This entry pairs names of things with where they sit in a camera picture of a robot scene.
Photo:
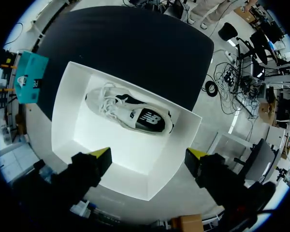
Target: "white sneaker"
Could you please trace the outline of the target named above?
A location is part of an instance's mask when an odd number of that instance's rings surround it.
[[[203,30],[206,30],[207,29],[207,25],[205,23],[201,23],[201,26],[200,26]]]
[[[188,18],[187,23],[190,24],[190,25],[192,25],[192,24],[194,24],[194,20],[191,19],[191,18]]]
[[[129,130],[163,135],[173,129],[167,109],[139,101],[127,89],[118,88],[111,83],[90,91],[85,102],[92,112]]]

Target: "teal shoe box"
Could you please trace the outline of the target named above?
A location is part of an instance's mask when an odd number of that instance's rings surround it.
[[[37,103],[48,58],[24,52],[19,60],[14,88],[20,104]]]

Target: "black table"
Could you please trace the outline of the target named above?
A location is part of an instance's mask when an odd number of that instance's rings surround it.
[[[148,10],[104,6],[73,11],[56,19],[37,51],[49,58],[37,104],[51,120],[61,77],[73,61],[192,110],[213,49],[213,42],[194,27]]]

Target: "white box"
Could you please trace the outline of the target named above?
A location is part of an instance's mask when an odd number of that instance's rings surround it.
[[[86,94],[105,83],[127,88],[144,102],[170,110],[173,131],[166,136],[122,128],[89,110]],[[78,152],[110,147],[113,163],[100,185],[149,201],[174,176],[192,144],[201,117],[143,88],[98,70],[69,62],[61,79],[52,118],[52,150],[65,163]]]

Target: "office chair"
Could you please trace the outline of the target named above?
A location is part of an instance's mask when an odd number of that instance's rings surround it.
[[[258,56],[259,59],[266,65],[268,57],[275,58],[275,55],[273,54],[268,44],[267,39],[261,30],[256,31],[250,37],[250,40],[254,46],[252,46],[249,41],[244,41],[240,37],[237,37],[236,40],[242,41],[246,45],[246,47],[249,49],[247,53],[243,54],[240,52],[240,48],[238,46],[238,60],[239,61],[249,56],[253,56],[253,58],[257,58]],[[268,50],[271,54],[267,56],[265,50]]]
[[[268,180],[280,159],[278,152],[279,150],[273,151],[266,141],[261,139],[251,148],[251,154],[245,162],[234,158],[235,162],[243,166],[238,175],[243,180],[254,180],[260,183]]]

